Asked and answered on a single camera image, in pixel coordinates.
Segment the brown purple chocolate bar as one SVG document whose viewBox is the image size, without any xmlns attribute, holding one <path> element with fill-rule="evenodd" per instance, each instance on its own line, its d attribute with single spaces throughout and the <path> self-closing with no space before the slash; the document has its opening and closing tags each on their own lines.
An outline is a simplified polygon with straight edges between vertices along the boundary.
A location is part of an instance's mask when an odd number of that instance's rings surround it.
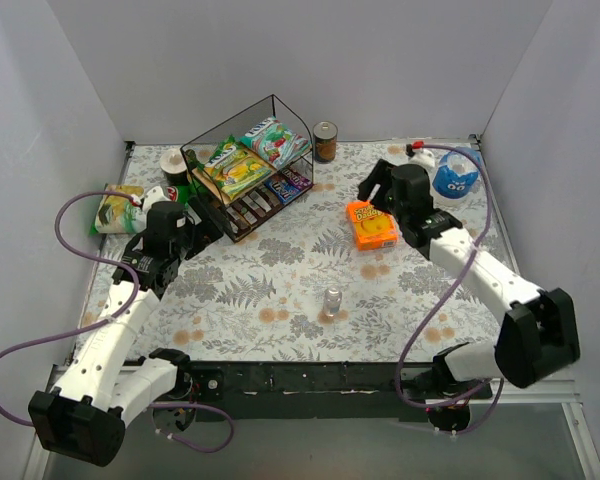
<svg viewBox="0 0 600 480">
<path fill-rule="evenodd" d="M 227 207 L 226 211 L 230 217 L 230 221 L 234 225 L 234 232 L 236 234 L 248 232 L 252 229 L 251 224 L 246 220 L 246 218 L 233 207 Z"/>
</svg>

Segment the brown chocolate bar wrapper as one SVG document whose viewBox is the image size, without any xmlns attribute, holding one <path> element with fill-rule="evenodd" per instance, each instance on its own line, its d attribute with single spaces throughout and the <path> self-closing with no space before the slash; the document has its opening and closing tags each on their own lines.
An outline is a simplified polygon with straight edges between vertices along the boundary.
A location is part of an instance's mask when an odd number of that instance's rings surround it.
<svg viewBox="0 0 600 480">
<path fill-rule="evenodd" d="M 265 210 L 259 203 L 254 201 L 250 196 L 244 196 L 240 199 L 240 202 L 244 204 L 244 206 L 249 210 L 251 215 L 255 218 L 255 222 L 253 225 L 261 225 L 266 220 L 268 220 L 272 214 L 273 210 L 269 208 Z"/>
</svg>

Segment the green Fox's candy bag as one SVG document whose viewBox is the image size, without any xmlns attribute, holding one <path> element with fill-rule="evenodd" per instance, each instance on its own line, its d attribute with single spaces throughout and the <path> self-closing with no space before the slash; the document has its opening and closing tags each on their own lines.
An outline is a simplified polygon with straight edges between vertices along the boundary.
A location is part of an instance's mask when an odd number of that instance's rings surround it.
<svg viewBox="0 0 600 480">
<path fill-rule="evenodd" d="M 203 171 L 231 200 L 273 173 L 263 159 L 233 135 L 217 145 Z"/>
</svg>

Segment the purple M&M's candy bag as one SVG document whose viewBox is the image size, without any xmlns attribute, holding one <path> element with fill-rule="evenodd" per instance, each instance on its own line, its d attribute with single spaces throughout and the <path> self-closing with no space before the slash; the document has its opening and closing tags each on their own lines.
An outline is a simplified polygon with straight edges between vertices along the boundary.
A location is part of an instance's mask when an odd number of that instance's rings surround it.
<svg viewBox="0 0 600 480">
<path fill-rule="evenodd" d="M 272 193 L 266 193 L 258 188 L 254 191 L 256 203 L 263 208 L 267 215 L 273 215 L 282 208 L 281 202 Z"/>
</svg>

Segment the dark purple M&M's bag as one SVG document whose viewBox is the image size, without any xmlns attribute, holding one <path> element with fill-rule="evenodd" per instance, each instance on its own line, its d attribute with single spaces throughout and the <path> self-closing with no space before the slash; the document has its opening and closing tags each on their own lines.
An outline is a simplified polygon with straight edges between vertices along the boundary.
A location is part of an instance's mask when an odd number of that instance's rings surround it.
<svg viewBox="0 0 600 480">
<path fill-rule="evenodd" d="M 280 173 L 296 188 L 304 190 L 313 185 L 312 181 L 291 168 L 283 168 Z"/>
</svg>

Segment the blue M&M's candy bag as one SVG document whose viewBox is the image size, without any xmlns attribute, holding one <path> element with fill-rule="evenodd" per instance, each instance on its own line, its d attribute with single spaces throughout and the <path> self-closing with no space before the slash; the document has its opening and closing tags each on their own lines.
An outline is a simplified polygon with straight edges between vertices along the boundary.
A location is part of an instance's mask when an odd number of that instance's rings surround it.
<svg viewBox="0 0 600 480">
<path fill-rule="evenodd" d="M 264 182 L 265 186 L 286 205 L 299 196 L 301 190 L 280 175 L 274 175 Z"/>
</svg>

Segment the teal Fox's candy bag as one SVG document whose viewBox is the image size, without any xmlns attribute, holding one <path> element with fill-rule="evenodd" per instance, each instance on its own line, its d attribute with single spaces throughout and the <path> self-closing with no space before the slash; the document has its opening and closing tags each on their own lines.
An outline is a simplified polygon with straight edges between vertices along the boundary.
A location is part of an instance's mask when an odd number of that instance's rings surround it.
<svg viewBox="0 0 600 480">
<path fill-rule="evenodd" d="M 269 116 L 240 137 L 240 142 L 280 170 L 308 152 L 310 142 L 275 116 Z"/>
</svg>

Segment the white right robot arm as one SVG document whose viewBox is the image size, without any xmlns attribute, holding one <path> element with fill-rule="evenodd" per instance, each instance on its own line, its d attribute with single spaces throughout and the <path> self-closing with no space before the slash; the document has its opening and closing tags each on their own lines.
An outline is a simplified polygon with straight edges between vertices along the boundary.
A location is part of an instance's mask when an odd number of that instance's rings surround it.
<svg viewBox="0 0 600 480">
<path fill-rule="evenodd" d="M 393 216 L 405 242 L 470 290 L 498 321 L 494 342 L 466 342 L 437 354 L 419 387 L 504 379 L 526 388 L 581 357 L 572 297 L 525 280 L 480 247 L 451 213 L 435 207 L 426 169 L 377 161 L 358 197 Z"/>
</svg>

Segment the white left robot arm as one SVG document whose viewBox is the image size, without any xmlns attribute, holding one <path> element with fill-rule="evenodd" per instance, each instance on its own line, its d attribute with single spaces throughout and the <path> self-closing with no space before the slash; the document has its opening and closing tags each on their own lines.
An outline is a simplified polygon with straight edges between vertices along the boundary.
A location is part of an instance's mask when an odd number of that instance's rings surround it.
<svg viewBox="0 0 600 480">
<path fill-rule="evenodd" d="M 214 225 L 187 204 L 159 200 L 145 229 L 127 244 L 101 313 L 72 364 L 28 413 L 41 446 L 99 467 L 120 450 L 127 427 L 154 402 L 191 412 L 199 384 L 187 354 L 157 349 L 132 374 L 118 377 L 144 323 L 158 309 L 181 263 L 217 239 Z"/>
</svg>

